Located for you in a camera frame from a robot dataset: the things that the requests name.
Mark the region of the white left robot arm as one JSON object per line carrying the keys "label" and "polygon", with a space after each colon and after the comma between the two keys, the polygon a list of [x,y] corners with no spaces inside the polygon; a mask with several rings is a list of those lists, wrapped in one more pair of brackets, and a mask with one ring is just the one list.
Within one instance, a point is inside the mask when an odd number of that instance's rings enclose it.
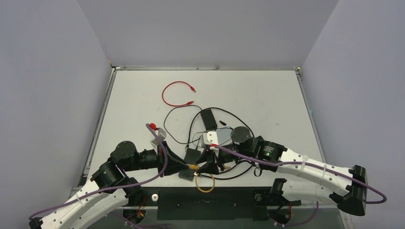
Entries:
{"label": "white left robot arm", "polygon": [[[126,172],[156,168],[158,174],[138,182]],[[138,152],[134,143],[123,141],[89,180],[64,204],[51,207],[46,217],[34,213],[29,217],[31,229],[84,229],[114,209],[137,205],[144,194],[142,185],[159,177],[189,169],[173,155],[165,141],[157,148]]]}

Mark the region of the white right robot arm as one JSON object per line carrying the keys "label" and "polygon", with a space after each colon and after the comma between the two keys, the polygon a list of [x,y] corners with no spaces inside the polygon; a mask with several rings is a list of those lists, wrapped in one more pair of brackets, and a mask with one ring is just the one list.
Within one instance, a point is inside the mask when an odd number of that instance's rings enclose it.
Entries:
{"label": "white right robot arm", "polygon": [[365,168],[336,167],[309,158],[263,137],[253,137],[247,127],[234,128],[228,139],[220,145],[218,133],[209,131],[203,136],[204,153],[198,159],[203,164],[197,173],[219,174],[226,163],[247,160],[260,170],[288,174],[300,178],[290,181],[276,178],[267,194],[258,194],[259,204],[276,205],[314,201],[335,204],[345,213],[364,216],[366,213],[367,175]]}

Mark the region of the black ribbed network switch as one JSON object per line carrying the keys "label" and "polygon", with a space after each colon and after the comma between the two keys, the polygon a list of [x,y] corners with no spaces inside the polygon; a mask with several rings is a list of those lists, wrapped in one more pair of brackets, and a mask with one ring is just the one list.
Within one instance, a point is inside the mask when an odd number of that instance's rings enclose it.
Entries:
{"label": "black ribbed network switch", "polygon": [[[193,148],[188,148],[186,150],[184,160],[188,164],[197,165],[196,161],[199,159],[200,155],[201,155],[201,152],[199,150],[196,150]],[[193,170],[193,169],[183,170],[183,171],[179,172],[178,178],[188,180],[188,181],[193,181],[194,172],[195,172],[195,170]]]}

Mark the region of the white square network box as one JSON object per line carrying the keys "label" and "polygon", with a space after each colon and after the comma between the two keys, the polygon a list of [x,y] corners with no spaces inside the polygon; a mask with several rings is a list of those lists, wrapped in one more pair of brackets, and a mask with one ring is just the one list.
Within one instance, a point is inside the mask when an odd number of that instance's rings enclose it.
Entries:
{"label": "white square network box", "polygon": [[224,126],[216,129],[218,144],[223,144],[231,138],[232,128],[229,126]]}

